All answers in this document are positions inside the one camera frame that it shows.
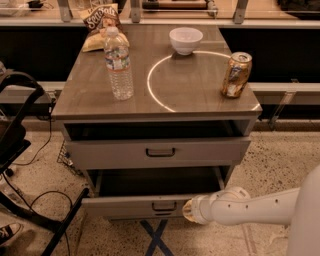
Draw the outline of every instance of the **shoe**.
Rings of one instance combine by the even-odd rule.
[[[0,246],[4,245],[21,229],[22,229],[22,225],[19,223],[9,224],[7,226],[0,228]]]

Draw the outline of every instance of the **chip bag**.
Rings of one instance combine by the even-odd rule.
[[[79,11],[79,15],[89,30],[89,34],[82,47],[83,52],[103,49],[106,38],[106,28],[116,26],[119,29],[119,35],[127,42],[123,34],[122,25],[118,15],[118,4],[100,5],[95,8]]]

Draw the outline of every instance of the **floor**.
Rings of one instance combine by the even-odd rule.
[[[31,203],[48,191],[60,191],[74,202],[83,188],[84,177],[74,174],[58,162],[63,138],[53,124],[50,142],[28,163],[49,139],[49,123],[28,121],[25,126],[30,148],[13,165],[10,181],[23,191]],[[241,186],[251,197],[299,187],[308,172],[320,163],[320,122],[279,121],[271,131],[264,121],[257,121],[250,135],[251,144],[228,183]],[[33,208],[53,219],[63,219],[69,209],[67,198],[58,193],[44,194]],[[0,255],[41,255],[52,237],[47,229],[11,216],[0,209],[0,225],[19,222],[23,230]],[[92,218],[81,208],[52,255],[285,255],[288,227],[269,224],[221,226],[199,225],[184,218],[168,220],[108,221]]]

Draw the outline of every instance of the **cabinet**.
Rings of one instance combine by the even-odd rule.
[[[198,25],[197,51],[177,55],[178,25],[126,25],[135,95],[113,98],[103,51],[80,53],[53,116],[93,197],[87,212],[109,219],[181,216],[199,193],[220,190],[250,143],[261,107],[250,87],[220,94],[229,49],[216,26]]]

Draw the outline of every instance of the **chair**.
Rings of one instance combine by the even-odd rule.
[[[0,76],[0,93],[9,85],[29,87],[34,90],[27,97],[14,118],[0,120],[0,175],[5,175],[12,162],[31,145],[30,141],[25,139],[26,129],[22,125],[22,121],[34,102],[44,94],[43,88],[37,81],[23,72],[7,70]],[[12,214],[54,232],[54,236],[42,254],[50,255],[80,208],[81,200],[86,197],[88,193],[89,190],[87,188],[83,189],[63,221],[52,220],[37,214],[32,209],[25,209],[18,206],[1,191],[0,204],[7,208]]]

